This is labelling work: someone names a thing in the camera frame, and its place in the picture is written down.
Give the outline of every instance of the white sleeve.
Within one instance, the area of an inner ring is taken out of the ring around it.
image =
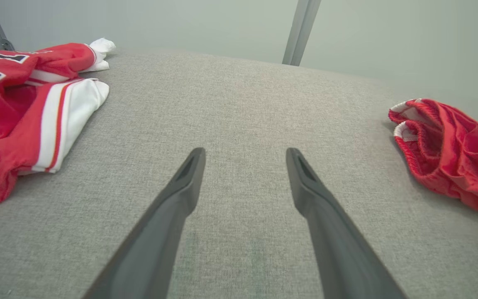
[[[40,150],[34,172],[57,172],[82,128],[106,100],[110,88],[96,79],[53,85],[41,116]]]
[[[107,53],[115,50],[114,42],[107,40],[106,38],[99,38],[92,42],[89,47],[95,53],[95,63],[93,63],[93,66],[90,66],[86,70],[80,71],[79,73],[109,70],[110,66],[104,59]]]

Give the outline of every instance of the red stripe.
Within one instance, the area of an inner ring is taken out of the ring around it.
[[[36,82],[36,83],[41,83],[41,84],[47,84],[47,83],[49,83],[49,82],[47,82],[47,81],[42,81],[42,80],[30,78],[30,77],[29,77],[29,79],[27,79],[27,81]]]
[[[68,90],[69,85],[66,85],[62,88],[60,93],[60,101],[59,101],[59,115],[56,118],[56,141],[55,141],[55,152],[53,153],[53,160],[51,161],[51,165],[45,169],[45,172],[49,172],[51,168],[55,167],[56,161],[59,159],[60,153],[60,139],[62,135],[62,114],[64,113],[64,102],[66,97],[66,90]]]

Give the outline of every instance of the red jersey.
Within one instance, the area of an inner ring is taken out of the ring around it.
[[[78,77],[106,63],[103,54],[85,44],[0,51],[0,202],[18,174],[60,168],[85,122],[108,95],[108,85]]]
[[[390,119],[410,172],[428,189],[478,210],[478,122],[430,99],[392,107]]]

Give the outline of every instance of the gray upholstered surface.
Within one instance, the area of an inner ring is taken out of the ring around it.
[[[0,204],[0,298],[77,299],[192,148],[207,150],[170,298],[320,298],[284,153],[298,147],[413,299],[478,298],[478,213],[413,180],[388,109],[423,93],[197,54],[118,54],[58,174]],[[478,102],[441,98],[478,119]]]

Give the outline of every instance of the gray wall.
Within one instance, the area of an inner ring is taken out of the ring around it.
[[[323,0],[300,66],[478,98],[478,0]]]
[[[111,39],[281,63],[298,0],[0,0],[16,49]]]

